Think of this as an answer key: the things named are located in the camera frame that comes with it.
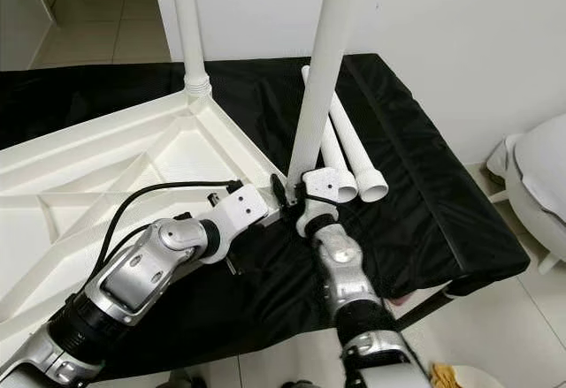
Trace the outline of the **mustard yellow cloth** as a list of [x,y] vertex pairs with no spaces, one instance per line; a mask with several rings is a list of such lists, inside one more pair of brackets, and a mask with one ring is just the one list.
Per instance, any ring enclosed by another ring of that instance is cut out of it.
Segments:
[[445,363],[433,363],[430,365],[430,387],[463,388],[458,383],[453,365]]

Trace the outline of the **white plastic children table top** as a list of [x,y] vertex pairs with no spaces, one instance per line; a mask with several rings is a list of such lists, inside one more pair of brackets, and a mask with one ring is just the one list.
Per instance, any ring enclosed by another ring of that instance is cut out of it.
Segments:
[[92,270],[116,209],[142,195],[116,227],[210,209],[207,179],[271,193],[282,171],[209,97],[174,93],[0,150],[0,355],[8,360]]

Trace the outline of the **white plastic table leg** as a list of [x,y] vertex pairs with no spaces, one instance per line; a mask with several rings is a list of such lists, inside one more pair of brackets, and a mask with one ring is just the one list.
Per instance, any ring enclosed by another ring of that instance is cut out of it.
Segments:
[[180,26],[180,43],[185,65],[186,92],[193,97],[211,94],[209,74],[203,64],[201,20],[195,0],[174,0],[177,20]]
[[287,170],[287,202],[299,201],[298,186],[303,174],[315,170],[329,118],[340,62],[348,47],[357,0],[322,0],[318,15],[309,76],[301,100],[294,146]]
[[334,126],[337,141],[345,153],[348,165],[355,178],[357,194],[363,202],[378,202],[389,193],[389,185],[386,179],[375,165],[365,150],[355,126],[352,125],[350,117],[343,108],[342,101],[334,94],[329,118]]
[[357,197],[355,174],[348,167],[347,159],[345,159],[331,118],[327,118],[325,122],[320,150],[322,150],[324,166],[333,167],[337,172],[337,177],[339,177],[339,191],[337,191],[339,199],[337,199],[337,202],[353,201]]

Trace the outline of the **black-legged table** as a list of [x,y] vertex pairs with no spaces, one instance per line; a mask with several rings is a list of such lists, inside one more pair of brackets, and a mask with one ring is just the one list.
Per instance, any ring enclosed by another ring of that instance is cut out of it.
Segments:
[[392,306],[396,330],[404,331],[404,329],[412,327],[412,324],[427,318],[455,299],[457,299],[457,296],[450,294],[445,288],[440,288],[440,290],[427,295],[424,293],[414,294],[401,306]]

